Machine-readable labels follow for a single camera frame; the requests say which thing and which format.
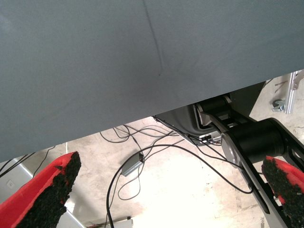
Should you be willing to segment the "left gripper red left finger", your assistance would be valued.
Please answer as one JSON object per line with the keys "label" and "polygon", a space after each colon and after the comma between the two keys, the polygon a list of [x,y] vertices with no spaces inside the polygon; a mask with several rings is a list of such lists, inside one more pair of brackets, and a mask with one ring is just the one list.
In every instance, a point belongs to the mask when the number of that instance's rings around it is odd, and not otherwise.
{"label": "left gripper red left finger", "polygon": [[66,212],[81,168],[78,152],[64,154],[0,205],[2,228],[55,228]]}

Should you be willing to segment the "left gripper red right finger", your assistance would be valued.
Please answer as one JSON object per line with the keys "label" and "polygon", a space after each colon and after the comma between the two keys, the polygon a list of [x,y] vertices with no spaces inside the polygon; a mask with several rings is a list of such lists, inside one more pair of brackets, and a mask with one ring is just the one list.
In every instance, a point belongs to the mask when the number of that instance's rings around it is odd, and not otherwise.
{"label": "left gripper red right finger", "polygon": [[262,173],[274,195],[282,204],[284,213],[290,218],[291,227],[304,226],[304,173],[295,166],[266,156]]}

